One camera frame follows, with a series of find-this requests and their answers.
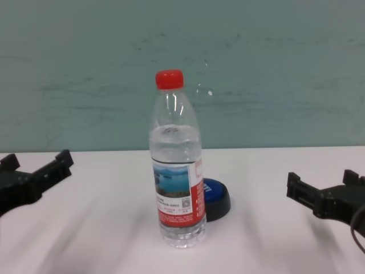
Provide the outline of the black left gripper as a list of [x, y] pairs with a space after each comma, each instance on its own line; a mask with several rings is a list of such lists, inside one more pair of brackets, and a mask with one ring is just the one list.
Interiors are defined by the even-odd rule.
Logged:
[[73, 164], [70, 151], [63, 150], [53, 161], [31, 174], [16, 171], [20, 167], [16, 155], [6, 155], [0, 160], [1, 216], [15, 208], [36, 203], [42, 193], [71, 176]]

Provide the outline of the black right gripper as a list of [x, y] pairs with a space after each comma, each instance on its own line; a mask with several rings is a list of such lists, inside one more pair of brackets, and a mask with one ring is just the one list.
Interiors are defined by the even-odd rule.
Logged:
[[311, 209], [317, 218], [350, 225], [356, 211], [364, 205], [365, 177], [345, 170], [343, 184], [319, 190], [301, 181], [296, 173], [289, 172], [286, 196]]

